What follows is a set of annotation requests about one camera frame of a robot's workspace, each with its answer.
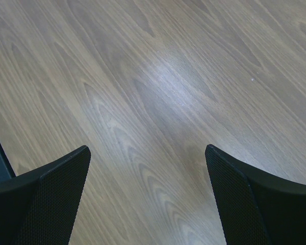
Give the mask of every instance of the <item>black mesh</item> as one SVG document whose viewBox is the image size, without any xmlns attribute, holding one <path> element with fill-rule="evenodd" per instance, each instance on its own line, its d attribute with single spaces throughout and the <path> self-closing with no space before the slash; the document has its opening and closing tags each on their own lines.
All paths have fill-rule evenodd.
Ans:
<svg viewBox="0 0 306 245">
<path fill-rule="evenodd" d="M 90 162 L 90 151 L 65 159 L 41 176 L 13 244 L 68 244 Z"/>
<path fill-rule="evenodd" d="M 212 146 L 206 160 L 227 244 L 271 244 L 247 178 Z"/>
</svg>

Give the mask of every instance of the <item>laminate flooring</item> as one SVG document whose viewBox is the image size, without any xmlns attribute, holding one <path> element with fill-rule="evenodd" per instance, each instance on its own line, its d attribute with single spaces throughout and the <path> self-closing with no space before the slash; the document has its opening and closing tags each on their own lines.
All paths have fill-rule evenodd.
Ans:
<svg viewBox="0 0 306 245">
<path fill-rule="evenodd" d="M 0 0 L 0 141 L 89 146 L 70 244 L 225 244 L 208 143 L 306 184 L 306 0 Z"/>
</svg>

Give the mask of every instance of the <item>wooden floor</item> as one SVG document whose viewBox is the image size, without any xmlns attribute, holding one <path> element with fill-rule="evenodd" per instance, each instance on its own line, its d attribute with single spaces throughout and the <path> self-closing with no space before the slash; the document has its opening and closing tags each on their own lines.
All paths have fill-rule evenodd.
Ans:
<svg viewBox="0 0 306 245">
<path fill-rule="evenodd" d="M 225 244 L 208 143 L 306 184 L 306 0 L 0 0 L 0 141 L 89 146 L 70 244 Z"/>
</svg>

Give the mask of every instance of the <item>wood grain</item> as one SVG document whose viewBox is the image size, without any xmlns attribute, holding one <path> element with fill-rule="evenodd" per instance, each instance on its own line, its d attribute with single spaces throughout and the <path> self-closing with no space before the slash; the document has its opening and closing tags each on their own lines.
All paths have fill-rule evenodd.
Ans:
<svg viewBox="0 0 306 245">
<path fill-rule="evenodd" d="M 306 0 L 1 0 L 0 141 L 89 146 L 70 244 L 225 244 L 208 143 L 306 184 Z"/>
</svg>

